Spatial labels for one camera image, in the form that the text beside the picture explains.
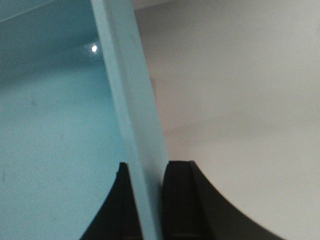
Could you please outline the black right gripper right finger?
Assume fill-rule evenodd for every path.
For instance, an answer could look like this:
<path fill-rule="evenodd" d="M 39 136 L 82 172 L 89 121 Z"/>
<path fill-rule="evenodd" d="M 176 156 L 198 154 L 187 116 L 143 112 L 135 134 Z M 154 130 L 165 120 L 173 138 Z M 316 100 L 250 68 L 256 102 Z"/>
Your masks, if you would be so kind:
<path fill-rule="evenodd" d="M 165 240 L 278 240 L 233 206 L 194 161 L 169 161 L 162 185 Z"/>

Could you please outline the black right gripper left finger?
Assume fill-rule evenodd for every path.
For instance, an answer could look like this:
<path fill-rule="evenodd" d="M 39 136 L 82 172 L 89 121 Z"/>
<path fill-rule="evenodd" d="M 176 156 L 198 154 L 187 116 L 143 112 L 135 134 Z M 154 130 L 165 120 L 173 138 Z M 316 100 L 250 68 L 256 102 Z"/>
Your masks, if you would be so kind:
<path fill-rule="evenodd" d="M 121 162 L 112 188 L 82 240 L 141 240 L 143 238 L 128 164 Z"/>

